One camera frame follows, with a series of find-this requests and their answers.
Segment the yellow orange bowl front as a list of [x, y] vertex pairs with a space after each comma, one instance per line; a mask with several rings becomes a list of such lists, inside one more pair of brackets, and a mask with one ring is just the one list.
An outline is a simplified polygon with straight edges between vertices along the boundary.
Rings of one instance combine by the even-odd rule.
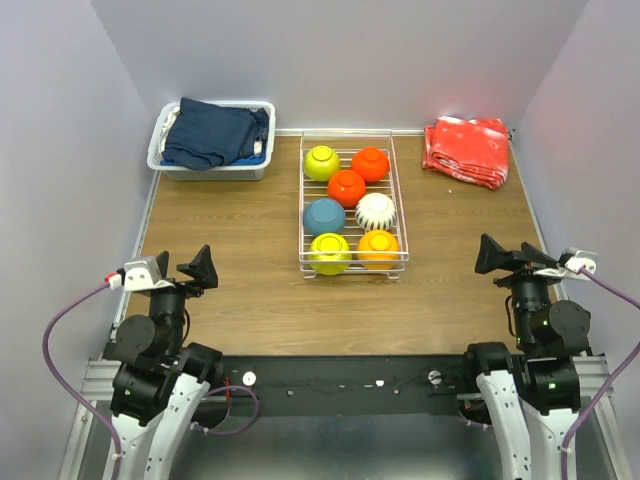
[[363, 235], [357, 245], [357, 259], [364, 261], [369, 270], [390, 270], [397, 266], [399, 243], [385, 230], [371, 230]]

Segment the blue cloth in basket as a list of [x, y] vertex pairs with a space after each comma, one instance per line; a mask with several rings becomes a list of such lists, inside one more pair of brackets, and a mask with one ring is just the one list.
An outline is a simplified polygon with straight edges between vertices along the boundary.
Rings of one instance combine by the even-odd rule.
[[257, 166], [261, 165], [266, 159], [266, 153], [252, 155], [245, 158], [239, 158], [230, 163], [230, 166]]

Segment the white cloth in basket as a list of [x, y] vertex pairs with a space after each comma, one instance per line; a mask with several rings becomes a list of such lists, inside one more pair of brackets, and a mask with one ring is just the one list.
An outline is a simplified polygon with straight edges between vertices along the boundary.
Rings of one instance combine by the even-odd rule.
[[174, 123], [177, 120], [177, 117], [180, 114], [180, 107], [176, 106], [174, 107], [172, 110], [169, 111], [166, 119], [164, 120], [163, 124], [162, 124], [162, 128], [161, 128], [161, 133], [160, 133], [160, 137], [159, 137], [159, 141], [158, 141], [158, 148], [157, 151], [159, 154], [162, 154], [165, 150], [165, 145], [166, 145], [166, 139], [168, 137], [168, 134], [171, 130], [171, 128], [173, 127]]

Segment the red white folded towel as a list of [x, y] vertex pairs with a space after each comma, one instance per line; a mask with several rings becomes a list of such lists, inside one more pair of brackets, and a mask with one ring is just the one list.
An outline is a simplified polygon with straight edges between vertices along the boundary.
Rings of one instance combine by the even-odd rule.
[[441, 116], [425, 127], [422, 168], [496, 190], [508, 179], [508, 130], [498, 118]]

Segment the lime green bowl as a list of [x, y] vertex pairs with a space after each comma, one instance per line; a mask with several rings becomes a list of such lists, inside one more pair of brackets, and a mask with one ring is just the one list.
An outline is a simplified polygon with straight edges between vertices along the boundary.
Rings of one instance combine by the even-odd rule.
[[324, 233], [311, 243], [310, 267], [318, 274], [335, 276], [350, 266], [352, 254], [346, 239], [337, 233]]
[[313, 181], [328, 182], [340, 169], [338, 154], [328, 146], [315, 146], [304, 157], [304, 174]]

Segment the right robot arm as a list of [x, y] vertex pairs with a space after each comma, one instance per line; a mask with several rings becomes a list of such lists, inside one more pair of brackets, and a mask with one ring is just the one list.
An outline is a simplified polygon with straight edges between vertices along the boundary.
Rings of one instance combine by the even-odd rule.
[[570, 249], [554, 259], [527, 242], [506, 250], [484, 233], [475, 271], [496, 270], [507, 273], [493, 282], [510, 292], [508, 326], [520, 353], [512, 356], [499, 342], [471, 344], [461, 382], [483, 397], [504, 478], [574, 479], [569, 429], [581, 409], [575, 360], [589, 349], [591, 315], [574, 301], [552, 301], [549, 289], [564, 279], [586, 279], [596, 256]]

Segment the dark blue jeans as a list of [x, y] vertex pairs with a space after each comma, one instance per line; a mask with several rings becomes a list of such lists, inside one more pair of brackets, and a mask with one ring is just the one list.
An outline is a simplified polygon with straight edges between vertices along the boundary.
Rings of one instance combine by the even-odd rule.
[[183, 97], [166, 139], [162, 164], [206, 171], [262, 153], [268, 137], [264, 109], [221, 107]]

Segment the lime green bowl front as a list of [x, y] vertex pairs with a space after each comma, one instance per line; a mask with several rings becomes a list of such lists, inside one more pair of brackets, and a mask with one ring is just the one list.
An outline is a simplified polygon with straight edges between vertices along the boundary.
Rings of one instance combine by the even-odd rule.
[[346, 239], [337, 233], [324, 233], [311, 243], [310, 267], [318, 274], [335, 276], [350, 266], [352, 254]]

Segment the blue bowl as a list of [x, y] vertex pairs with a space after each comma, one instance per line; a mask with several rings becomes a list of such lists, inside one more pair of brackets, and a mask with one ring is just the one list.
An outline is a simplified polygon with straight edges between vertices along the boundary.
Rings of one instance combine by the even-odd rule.
[[346, 224], [346, 211], [331, 198], [312, 201], [303, 212], [303, 226], [307, 233], [319, 236], [325, 233], [340, 233]]

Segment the white black striped bowl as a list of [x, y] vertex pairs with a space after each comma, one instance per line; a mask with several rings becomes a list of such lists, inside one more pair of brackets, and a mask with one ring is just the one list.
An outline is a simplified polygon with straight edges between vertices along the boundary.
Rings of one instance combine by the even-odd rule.
[[388, 195], [366, 194], [356, 205], [356, 223], [365, 231], [390, 230], [395, 225], [396, 219], [397, 210]]

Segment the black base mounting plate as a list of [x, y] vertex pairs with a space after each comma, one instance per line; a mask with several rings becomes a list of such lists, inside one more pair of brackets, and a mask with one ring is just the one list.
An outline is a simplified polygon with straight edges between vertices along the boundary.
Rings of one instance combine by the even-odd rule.
[[233, 385], [255, 375], [250, 389], [263, 417], [426, 413], [488, 419], [461, 355], [229, 355], [222, 365]]

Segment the white plastic laundry basket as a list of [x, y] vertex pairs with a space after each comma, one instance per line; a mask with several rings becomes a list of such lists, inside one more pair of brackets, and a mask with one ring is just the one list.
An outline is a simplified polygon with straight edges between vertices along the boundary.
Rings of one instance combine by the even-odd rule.
[[251, 111], [264, 109], [268, 115], [268, 137], [266, 145], [262, 148], [260, 158], [262, 162], [257, 165], [237, 165], [215, 167], [206, 171], [196, 171], [181, 166], [162, 164], [160, 152], [160, 139], [164, 124], [170, 114], [176, 110], [180, 102], [172, 101], [165, 104], [155, 121], [151, 139], [147, 149], [147, 166], [156, 172], [164, 173], [176, 181], [259, 181], [264, 177], [266, 168], [270, 165], [275, 145], [276, 109], [268, 101], [261, 100], [204, 100], [204, 103], [219, 105], [221, 107], [243, 108]]

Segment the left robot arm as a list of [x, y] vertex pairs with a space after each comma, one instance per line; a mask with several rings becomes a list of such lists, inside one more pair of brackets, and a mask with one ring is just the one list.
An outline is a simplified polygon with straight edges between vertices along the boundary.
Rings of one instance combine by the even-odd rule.
[[147, 314], [119, 324], [109, 350], [120, 366], [112, 381], [111, 423], [117, 437], [105, 466], [108, 478], [168, 478], [200, 400], [222, 383], [222, 353], [184, 342], [187, 300], [218, 285], [210, 247], [178, 265], [183, 281], [168, 277], [168, 262], [168, 252], [139, 257], [107, 278], [110, 288], [149, 299]]

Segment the aluminium frame rail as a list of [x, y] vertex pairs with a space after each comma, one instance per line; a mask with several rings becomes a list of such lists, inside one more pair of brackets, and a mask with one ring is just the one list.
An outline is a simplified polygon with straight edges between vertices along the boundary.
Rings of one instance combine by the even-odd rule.
[[113, 380], [121, 366], [119, 361], [90, 360], [85, 369], [80, 394], [88, 401], [110, 401]]

